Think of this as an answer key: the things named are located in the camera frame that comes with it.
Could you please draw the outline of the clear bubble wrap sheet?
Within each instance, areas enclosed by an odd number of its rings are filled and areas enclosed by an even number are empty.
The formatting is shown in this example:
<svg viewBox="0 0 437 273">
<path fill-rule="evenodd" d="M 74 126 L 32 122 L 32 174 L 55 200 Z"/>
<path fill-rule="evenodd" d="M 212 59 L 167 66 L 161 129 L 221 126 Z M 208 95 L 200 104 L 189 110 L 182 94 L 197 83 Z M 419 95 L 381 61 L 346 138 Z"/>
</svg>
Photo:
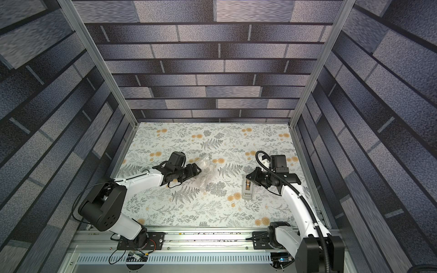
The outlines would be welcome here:
<svg viewBox="0 0 437 273">
<path fill-rule="evenodd" d="M 201 172 L 193 179 L 193 186 L 201 191 L 206 191 L 207 187 L 213 183 L 217 177 L 216 163 L 213 162 L 212 156 L 204 154 L 198 161 L 197 166 Z"/>
</svg>

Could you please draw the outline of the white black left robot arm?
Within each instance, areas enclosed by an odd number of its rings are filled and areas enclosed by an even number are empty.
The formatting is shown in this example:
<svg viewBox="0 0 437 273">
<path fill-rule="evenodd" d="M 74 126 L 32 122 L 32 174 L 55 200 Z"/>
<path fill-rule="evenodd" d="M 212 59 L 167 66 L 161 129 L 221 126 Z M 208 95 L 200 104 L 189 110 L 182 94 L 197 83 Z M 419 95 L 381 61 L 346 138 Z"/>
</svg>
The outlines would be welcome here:
<svg viewBox="0 0 437 273">
<path fill-rule="evenodd" d="M 99 231 L 109 230 L 128 241 L 144 245 L 148 240 L 147 229 L 122 213 L 125 201 L 140 192 L 174 180 L 182 184 L 201 173 L 201 168 L 194 163 L 174 167 L 164 162 L 150 171 L 92 186 L 77 211 Z"/>
</svg>

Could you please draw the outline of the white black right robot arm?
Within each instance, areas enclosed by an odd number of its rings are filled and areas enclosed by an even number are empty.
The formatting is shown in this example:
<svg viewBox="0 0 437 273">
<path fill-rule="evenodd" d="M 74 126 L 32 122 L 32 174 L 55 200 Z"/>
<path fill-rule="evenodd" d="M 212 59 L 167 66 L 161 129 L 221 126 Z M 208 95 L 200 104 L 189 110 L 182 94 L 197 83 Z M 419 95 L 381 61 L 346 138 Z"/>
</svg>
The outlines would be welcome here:
<svg viewBox="0 0 437 273">
<path fill-rule="evenodd" d="M 266 189 L 276 187 L 289 206 L 298 231 L 284 222 L 272 222 L 267 233 L 272 247 L 283 247 L 291 255 L 298 273 L 344 272 L 344 242 L 332 235 L 318 218 L 296 174 L 263 171 L 257 167 L 246 179 Z"/>
</svg>

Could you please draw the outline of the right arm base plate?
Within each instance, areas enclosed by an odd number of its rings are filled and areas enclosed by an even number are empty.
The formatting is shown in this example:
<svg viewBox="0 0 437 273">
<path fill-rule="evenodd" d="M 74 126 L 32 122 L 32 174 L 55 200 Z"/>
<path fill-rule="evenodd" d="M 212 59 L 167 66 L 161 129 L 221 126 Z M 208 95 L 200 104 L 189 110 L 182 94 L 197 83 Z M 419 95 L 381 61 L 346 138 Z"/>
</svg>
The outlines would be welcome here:
<svg viewBox="0 0 437 273">
<path fill-rule="evenodd" d="M 251 240 L 255 250 L 273 250 L 267 232 L 253 232 Z"/>
</svg>

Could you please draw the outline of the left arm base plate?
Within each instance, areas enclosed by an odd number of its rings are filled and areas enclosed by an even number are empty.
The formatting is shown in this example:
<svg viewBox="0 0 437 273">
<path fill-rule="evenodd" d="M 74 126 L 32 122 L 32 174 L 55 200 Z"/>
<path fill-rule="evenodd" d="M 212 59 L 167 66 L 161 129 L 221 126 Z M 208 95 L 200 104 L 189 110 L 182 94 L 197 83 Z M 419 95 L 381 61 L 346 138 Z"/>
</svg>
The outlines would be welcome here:
<svg viewBox="0 0 437 273">
<path fill-rule="evenodd" d="M 117 250 L 162 250 L 165 235 L 166 233 L 164 232 L 147 232 L 141 234 L 140 238 L 135 240 L 121 237 L 118 241 Z"/>
</svg>

